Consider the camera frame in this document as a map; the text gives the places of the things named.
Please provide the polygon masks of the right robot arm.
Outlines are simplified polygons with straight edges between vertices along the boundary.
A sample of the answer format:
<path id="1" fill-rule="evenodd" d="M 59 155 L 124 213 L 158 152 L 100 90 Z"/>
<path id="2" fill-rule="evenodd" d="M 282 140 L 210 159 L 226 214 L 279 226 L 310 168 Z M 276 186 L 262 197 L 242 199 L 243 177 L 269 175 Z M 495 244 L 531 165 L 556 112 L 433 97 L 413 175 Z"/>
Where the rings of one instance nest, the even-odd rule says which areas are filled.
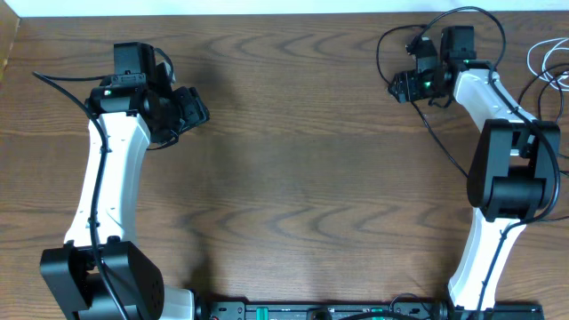
<path id="1" fill-rule="evenodd" d="M 480 131 L 467 174 L 473 208 L 459 267 L 448 283 L 452 318 L 505 312 L 495 291 L 509 253 L 526 226 L 545 218 L 560 191 L 557 123 L 526 112 L 488 60 L 477 58 L 471 26 L 444 28 L 441 43 L 416 36 L 406 50 L 412 70 L 396 74 L 389 93 L 400 103 L 447 98 L 464 107 Z"/>

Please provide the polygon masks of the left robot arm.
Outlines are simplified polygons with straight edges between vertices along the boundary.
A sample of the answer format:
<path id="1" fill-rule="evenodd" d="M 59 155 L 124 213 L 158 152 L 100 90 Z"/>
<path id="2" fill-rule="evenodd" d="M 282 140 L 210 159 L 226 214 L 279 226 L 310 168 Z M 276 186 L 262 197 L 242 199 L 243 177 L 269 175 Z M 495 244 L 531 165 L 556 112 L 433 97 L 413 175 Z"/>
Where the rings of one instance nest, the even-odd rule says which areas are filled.
<path id="1" fill-rule="evenodd" d="M 141 166 L 209 120 L 196 89 L 177 86 L 170 58 L 141 42 L 114 47 L 114 71 L 96 76 L 79 104 L 88 117 L 84 184 L 61 247 L 46 249 L 41 275 L 68 319 L 206 319 L 191 290 L 168 286 L 137 245 Z"/>

